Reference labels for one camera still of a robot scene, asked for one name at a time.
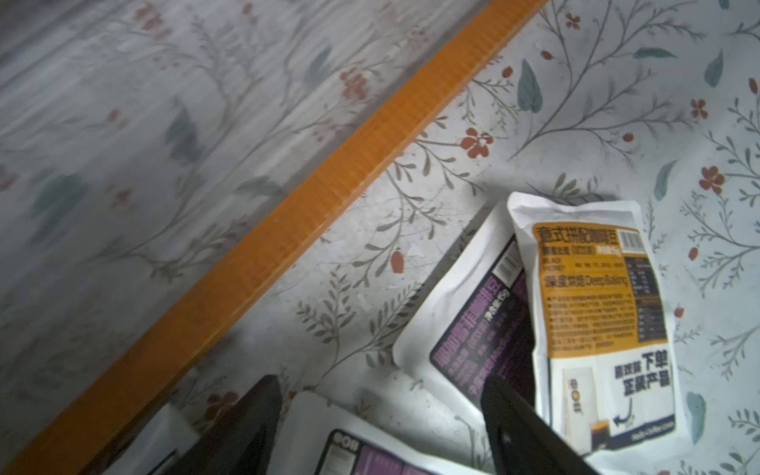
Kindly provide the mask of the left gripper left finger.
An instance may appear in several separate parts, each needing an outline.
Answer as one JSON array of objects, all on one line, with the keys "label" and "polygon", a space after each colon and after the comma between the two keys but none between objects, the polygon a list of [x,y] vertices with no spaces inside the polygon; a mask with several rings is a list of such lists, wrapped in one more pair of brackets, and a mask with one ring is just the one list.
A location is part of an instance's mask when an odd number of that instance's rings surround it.
[{"label": "left gripper left finger", "polygon": [[264,474],[275,444],[281,407],[278,378],[264,376],[166,472]]}]

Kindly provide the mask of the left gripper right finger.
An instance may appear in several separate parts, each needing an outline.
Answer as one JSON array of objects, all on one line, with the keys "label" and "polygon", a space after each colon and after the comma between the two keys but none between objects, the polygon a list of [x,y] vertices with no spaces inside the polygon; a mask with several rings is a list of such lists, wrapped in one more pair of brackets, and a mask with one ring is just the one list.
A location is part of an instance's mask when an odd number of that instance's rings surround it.
[{"label": "left gripper right finger", "polygon": [[596,473],[503,379],[486,379],[481,408],[498,474]]}]

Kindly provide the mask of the purple coffee bag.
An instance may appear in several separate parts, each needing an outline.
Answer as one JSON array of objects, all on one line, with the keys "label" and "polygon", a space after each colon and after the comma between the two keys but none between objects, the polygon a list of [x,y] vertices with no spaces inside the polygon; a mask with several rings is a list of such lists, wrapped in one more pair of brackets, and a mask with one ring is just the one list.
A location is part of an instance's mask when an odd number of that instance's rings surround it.
[{"label": "purple coffee bag", "polygon": [[489,377],[534,399],[533,349],[526,273],[500,202],[409,320],[393,358],[455,415],[480,426]]},{"label": "purple coffee bag", "polygon": [[276,436],[268,474],[457,475],[471,467],[421,453],[314,394],[290,405]]}]

